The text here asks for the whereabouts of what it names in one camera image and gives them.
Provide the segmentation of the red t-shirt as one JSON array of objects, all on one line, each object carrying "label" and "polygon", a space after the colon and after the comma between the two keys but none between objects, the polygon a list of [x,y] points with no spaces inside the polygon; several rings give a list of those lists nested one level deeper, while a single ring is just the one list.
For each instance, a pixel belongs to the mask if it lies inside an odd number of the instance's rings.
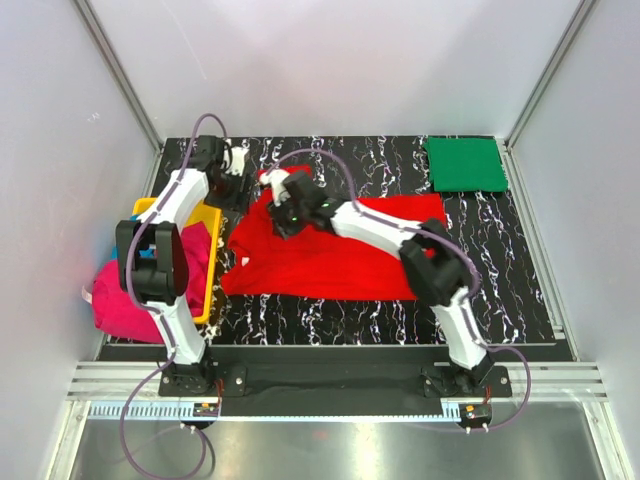
[{"label": "red t-shirt", "polygon": [[305,227],[283,239],[273,228],[266,187],[227,242],[235,265],[221,277],[224,293],[280,294],[344,301],[414,300],[401,262],[353,239]]}]

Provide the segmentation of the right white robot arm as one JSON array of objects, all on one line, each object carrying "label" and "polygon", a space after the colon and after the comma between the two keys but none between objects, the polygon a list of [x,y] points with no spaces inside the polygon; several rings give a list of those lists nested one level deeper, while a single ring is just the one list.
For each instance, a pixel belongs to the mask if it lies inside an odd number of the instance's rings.
[{"label": "right white robot arm", "polygon": [[476,396],[490,383],[489,353],[481,339],[470,297],[479,287],[472,262],[435,219],[423,223],[384,214],[358,200],[333,198],[303,172],[273,169],[259,175],[270,189],[268,206],[275,231],[283,238],[306,227],[355,240],[397,260],[410,291],[434,313],[458,367],[454,384]]}]

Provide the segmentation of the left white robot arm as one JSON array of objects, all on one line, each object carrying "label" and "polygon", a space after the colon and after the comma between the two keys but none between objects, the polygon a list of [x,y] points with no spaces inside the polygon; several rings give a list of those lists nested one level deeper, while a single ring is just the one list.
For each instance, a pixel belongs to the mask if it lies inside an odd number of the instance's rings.
[{"label": "left white robot arm", "polygon": [[248,155],[248,148],[228,140],[198,137],[151,206],[115,230],[121,289],[151,315],[168,362],[186,365],[180,381],[196,396],[214,388],[216,372],[202,363],[205,343],[187,302],[189,268],[181,233],[199,205],[248,211],[254,185]]}]

